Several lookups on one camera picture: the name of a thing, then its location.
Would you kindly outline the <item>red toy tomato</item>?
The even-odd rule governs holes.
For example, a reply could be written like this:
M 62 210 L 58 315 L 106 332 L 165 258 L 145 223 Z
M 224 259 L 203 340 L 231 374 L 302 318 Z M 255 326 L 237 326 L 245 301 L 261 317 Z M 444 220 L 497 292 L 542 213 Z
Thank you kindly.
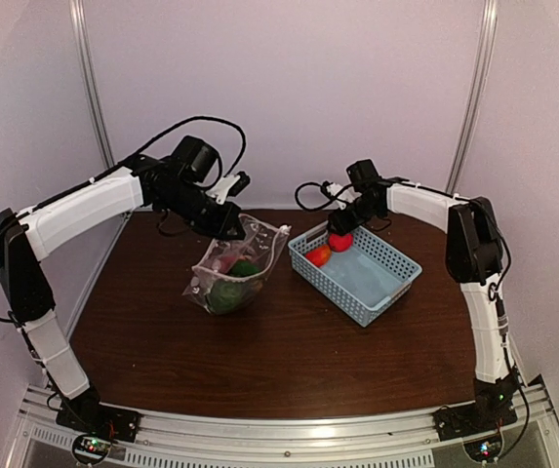
M 351 233 L 339 235 L 331 233 L 328 238 L 330 249 L 335 253 L 343 253 L 353 245 L 353 235 Z

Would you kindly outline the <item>orange red toy pepper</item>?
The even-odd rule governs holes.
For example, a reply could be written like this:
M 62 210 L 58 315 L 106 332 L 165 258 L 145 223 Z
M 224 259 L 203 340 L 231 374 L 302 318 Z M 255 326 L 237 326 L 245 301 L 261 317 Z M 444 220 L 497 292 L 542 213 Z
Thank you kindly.
M 330 246 L 328 244 L 324 244 L 306 253 L 304 257 L 314 266 L 320 268 L 330 260 L 332 254 L 333 251 Z

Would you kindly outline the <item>light blue plastic basket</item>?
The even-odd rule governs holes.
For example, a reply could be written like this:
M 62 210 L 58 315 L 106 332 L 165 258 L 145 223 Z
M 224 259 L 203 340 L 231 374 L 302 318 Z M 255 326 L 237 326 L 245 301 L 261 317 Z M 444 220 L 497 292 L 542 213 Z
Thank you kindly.
M 372 231 L 353 231 L 353 244 L 318 267 L 305 256 L 328 244 L 325 222 L 288 243 L 292 268 L 354 322 L 366 328 L 421 274 L 421 266 Z

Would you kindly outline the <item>green toy avocado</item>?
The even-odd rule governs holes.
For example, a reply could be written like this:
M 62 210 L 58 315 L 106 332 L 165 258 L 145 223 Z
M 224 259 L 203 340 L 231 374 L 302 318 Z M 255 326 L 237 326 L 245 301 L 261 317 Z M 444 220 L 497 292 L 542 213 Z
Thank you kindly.
M 260 269 L 246 259 L 237 260 L 228 271 L 229 276 L 236 278 L 247 278 L 258 273 L 260 273 Z

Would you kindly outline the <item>clear zip top bag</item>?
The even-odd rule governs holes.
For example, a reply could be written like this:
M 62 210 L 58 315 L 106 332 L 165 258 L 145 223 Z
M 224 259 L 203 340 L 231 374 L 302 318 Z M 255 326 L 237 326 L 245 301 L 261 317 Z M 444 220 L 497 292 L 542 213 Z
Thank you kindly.
M 287 244 L 292 226 L 275 226 L 250 214 L 239 216 L 245 237 L 213 240 L 182 296 L 220 316 L 240 310 L 260 293 Z

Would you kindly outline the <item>green toy cucumber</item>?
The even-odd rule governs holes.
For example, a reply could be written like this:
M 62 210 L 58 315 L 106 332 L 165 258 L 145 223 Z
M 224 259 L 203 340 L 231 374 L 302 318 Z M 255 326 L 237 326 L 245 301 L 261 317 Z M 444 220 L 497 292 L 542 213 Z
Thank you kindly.
M 245 289 L 240 282 L 216 281 L 207 295 L 210 311 L 223 315 L 242 308 L 246 303 Z

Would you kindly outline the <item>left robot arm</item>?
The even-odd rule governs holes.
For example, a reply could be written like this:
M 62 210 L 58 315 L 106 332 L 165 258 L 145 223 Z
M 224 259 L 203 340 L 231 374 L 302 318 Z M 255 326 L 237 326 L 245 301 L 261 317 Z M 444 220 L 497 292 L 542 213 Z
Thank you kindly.
M 43 265 L 69 242 L 140 208 L 177 215 L 208 238 L 243 239 L 241 209 L 232 199 L 250 178 L 231 170 L 205 185 L 205 177 L 219 161 L 214 147 L 186 136 L 168 156 L 136 152 L 44 202 L 0 213 L 0 284 L 10 305 L 10 319 L 54 387 L 72 400 L 68 414 L 87 433 L 100 431 L 107 413 L 85 395 L 90 379 L 61 328 Z

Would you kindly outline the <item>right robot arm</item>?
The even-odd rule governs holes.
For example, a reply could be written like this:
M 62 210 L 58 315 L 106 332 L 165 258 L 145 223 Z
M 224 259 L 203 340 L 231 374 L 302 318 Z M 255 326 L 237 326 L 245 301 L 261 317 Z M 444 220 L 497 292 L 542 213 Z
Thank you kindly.
M 467 409 L 473 429 L 489 429 L 504 414 L 517 391 L 514 358 L 509 350 L 508 317 L 501 285 L 509 254 L 492 204 L 485 197 L 451 195 L 402 177 L 382 177 L 371 160 L 346 169 L 349 184 L 325 181 L 321 192 L 339 207 L 328 217 L 335 234 L 347 234 L 373 217 L 410 216 L 446 234 L 445 264 L 459 284 L 468 308 L 475 345 L 475 402 Z

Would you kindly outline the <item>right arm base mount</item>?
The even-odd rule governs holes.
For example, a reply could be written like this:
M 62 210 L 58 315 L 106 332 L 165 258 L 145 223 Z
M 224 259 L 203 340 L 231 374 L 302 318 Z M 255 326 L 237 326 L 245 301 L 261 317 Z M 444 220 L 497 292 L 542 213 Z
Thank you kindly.
M 465 454 L 474 462 L 496 463 L 504 453 L 501 429 L 518 420 L 512 405 L 517 385 L 474 382 L 475 399 L 456 407 L 443 406 L 433 414 L 441 442 L 464 439 Z

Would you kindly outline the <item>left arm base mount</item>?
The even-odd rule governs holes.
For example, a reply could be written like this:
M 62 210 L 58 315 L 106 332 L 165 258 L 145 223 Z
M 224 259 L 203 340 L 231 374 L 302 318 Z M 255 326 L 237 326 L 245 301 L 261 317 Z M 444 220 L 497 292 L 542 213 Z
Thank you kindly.
M 105 461 L 116 444 L 136 440 L 140 413 L 103 404 L 94 385 L 75 398 L 59 389 L 55 395 L 60 398 L 56 424 L 77 432 L 70 451 L 80 466 L 94 467 Z

